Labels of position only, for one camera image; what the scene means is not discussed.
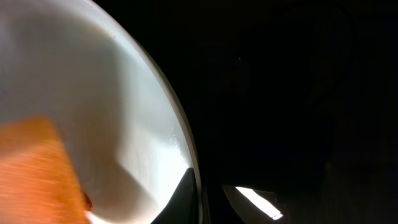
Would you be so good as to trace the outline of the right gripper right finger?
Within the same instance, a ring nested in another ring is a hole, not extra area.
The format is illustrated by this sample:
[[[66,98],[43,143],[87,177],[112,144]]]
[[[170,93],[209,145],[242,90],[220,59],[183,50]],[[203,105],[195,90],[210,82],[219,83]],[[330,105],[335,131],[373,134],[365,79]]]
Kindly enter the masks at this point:
[[[203,224],[211,224],[207,187],[203,186],[201,192],[202,192]]]

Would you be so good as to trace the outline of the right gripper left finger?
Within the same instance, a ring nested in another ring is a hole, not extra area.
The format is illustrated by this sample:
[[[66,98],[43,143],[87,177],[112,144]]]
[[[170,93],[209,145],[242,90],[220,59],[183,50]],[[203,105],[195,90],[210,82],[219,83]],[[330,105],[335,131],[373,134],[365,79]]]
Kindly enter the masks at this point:
[[[193,168],[188,168],[168,204],[151,224],[198,224],[198,195]]]

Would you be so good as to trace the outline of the green yellow sponge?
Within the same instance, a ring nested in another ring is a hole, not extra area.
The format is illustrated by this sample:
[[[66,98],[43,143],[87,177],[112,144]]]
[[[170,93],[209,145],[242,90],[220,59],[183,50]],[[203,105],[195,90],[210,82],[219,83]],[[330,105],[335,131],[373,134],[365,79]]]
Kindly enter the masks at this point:
[[[1,223],[88,223],[87,209],[49,120],[1,125]]]

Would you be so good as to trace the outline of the pale green plate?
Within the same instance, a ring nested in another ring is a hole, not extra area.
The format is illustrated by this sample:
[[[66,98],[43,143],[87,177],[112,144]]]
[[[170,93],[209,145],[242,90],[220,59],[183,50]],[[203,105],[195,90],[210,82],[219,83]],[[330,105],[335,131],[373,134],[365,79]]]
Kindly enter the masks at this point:
[[[56,126],[92,223],[152,223],[193,168],[195,143],[170,83],[93,1],[1,0],[1,121]]]

